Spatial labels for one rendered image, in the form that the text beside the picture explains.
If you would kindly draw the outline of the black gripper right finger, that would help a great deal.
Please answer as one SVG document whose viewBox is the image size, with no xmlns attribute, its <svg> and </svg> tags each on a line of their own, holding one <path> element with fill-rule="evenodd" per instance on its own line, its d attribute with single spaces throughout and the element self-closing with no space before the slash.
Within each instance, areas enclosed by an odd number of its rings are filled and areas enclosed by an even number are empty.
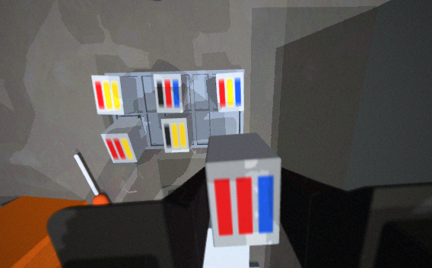
<svg viewBox="0 0 432 268">
<path fill-rule="evenodd" d="M 343 190 L 281 167 L 280 223 L 301 268 L 373 268 L 388 221 L 432 219 L 432 183 Z"/>
</svg>

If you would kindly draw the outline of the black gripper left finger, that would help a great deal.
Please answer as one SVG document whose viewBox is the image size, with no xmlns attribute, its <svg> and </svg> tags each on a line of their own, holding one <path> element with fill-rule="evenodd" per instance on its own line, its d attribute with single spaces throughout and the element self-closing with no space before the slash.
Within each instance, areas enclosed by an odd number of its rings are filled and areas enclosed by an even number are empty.
<svg viewBox="0 0 432 268">
<path fill-rule="evenodd" d="M 159 200 L 68 206 L 47 231 L 68 260 L 153 254 L 160 268 L 203 268 L 210 209 L 205 166 Z"/>
</svg>

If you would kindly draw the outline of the white card with red, yellow and blue stripes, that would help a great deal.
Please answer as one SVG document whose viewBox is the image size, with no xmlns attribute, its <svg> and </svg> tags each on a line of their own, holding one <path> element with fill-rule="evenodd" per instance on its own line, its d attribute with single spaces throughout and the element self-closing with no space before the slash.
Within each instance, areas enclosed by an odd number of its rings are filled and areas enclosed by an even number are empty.
<svg viewBox="0 0 432 268">
<path fill-rule="evenodd" d="M 218 112 L 244 111 L 243 72 L 215 74 Z"/>
</svg>

